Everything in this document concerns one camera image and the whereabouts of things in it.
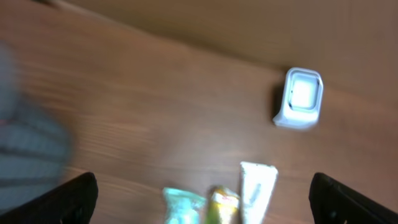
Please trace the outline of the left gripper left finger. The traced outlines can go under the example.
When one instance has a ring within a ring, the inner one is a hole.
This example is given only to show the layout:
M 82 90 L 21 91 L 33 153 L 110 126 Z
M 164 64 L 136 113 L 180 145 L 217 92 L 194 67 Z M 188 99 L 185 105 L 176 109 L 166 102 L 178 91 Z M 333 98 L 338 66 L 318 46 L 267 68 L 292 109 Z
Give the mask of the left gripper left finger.
M 85 172 L 2 214 L 1 223 L 89 223 L 97 198 L 96 177 Z

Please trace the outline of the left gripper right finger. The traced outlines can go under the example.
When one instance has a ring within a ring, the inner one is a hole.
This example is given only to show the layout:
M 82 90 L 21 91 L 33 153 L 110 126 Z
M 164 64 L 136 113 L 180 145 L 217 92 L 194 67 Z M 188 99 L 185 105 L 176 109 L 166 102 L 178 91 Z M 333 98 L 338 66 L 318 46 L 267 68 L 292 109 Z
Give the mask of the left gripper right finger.
M 317 172 L 309 191 L 315 224 L 397 224 L 397 213 Z

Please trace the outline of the white Pantene tube gold cap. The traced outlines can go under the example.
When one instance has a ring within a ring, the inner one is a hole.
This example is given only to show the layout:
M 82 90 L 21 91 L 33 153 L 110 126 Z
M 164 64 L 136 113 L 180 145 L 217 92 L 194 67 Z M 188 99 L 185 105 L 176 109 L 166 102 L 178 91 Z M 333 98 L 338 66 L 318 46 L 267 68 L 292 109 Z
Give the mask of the white Pantene tube gold cap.
M 243 224 L 261 224 L 266 215 L 278 178 L 274 166 L 252 162 L 240 163 L 241 216 Z

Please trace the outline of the green yellow snack bar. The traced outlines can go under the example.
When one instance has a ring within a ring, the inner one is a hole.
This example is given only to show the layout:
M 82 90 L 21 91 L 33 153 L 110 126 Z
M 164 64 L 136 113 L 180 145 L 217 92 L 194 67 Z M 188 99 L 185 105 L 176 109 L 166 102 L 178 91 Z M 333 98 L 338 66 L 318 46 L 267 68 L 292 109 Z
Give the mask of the green yellow snack bar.
M 238 222 L 240 196 L 222 185 L 210 194 L 205 224 L 235 224 Z

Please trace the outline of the teal snack packet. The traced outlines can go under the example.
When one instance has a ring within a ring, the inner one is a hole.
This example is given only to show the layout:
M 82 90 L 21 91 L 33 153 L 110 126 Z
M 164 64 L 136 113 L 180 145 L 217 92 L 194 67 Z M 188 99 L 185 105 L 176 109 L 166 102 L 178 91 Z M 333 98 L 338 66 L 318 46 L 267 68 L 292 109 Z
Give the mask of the teal snack packet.
M 193 192 L 170 187 L 163 189 L 167 205 L 165 224 L 200 224 L 206 198 Z

